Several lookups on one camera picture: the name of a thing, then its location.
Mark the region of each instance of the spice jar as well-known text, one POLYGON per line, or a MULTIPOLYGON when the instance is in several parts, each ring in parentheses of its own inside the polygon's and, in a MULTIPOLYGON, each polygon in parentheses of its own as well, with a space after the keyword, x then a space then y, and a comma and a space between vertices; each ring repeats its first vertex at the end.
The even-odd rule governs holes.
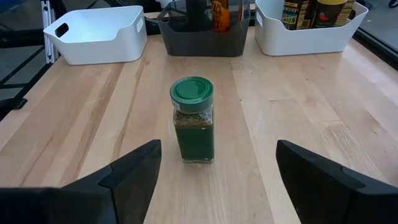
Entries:
POLYGON ((202 77, 183 78, 172 85, 170 96, 182 160, 213 162, 213 85, 202 77))

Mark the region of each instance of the wood grain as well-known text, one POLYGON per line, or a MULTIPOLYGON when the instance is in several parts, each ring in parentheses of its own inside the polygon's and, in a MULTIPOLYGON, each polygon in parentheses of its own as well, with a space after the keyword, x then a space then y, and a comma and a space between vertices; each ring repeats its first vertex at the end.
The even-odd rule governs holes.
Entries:
POLYGON ((275 159, 286 139, 398 185, 398 73, 352 40, 342 53, 269 57, 249 28, 236 58, 172 57, 150 36, 135 62, 61 57, 0 123, 0 186, 60 187, 162 140, 145 223, 300 223, 275 159), (215 87, 215 161, 184 164, 169 88, 215 87))

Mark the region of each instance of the white storage bin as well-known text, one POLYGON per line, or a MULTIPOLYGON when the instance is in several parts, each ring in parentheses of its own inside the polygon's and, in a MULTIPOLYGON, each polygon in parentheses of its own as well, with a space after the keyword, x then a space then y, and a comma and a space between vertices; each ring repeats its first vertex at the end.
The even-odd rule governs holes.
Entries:
POLYGON ((68 12, 44 33, 70 65, 130 62, 147 43, 142 6, 68 12), (56 30, 63 24, 68 30, 59 37, 56 30))
POLYGON ((283 7, 284 0, 256 1, 256 40, 266 55, 341 52, 368 13, 366 7, 355 3, 355 18, 342 27, 287 30, 280 21, 283 7))

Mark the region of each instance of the green lid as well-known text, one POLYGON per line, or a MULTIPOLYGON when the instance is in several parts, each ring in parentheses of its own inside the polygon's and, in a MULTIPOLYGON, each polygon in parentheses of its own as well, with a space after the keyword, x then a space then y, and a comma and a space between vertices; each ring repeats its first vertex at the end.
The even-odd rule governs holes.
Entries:
POLYGON ((202 77, 182 78, 172 85, 170 96, 178 111, 200 113, 213 104, 213 84, 202 77))

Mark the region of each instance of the dark gray container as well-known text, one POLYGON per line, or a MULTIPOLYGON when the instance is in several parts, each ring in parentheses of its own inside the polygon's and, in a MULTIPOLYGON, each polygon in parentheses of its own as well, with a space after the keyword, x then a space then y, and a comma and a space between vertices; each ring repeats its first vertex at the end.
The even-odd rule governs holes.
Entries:
POLYGON ((249 27, 250 5, 244 2, 243 18, 239 21, 239 4, 240 0, 229 1, 230 29, 214 32, 210 2, 170 2, 157 17, 167 53, 173 56, 242 55, 249 27))

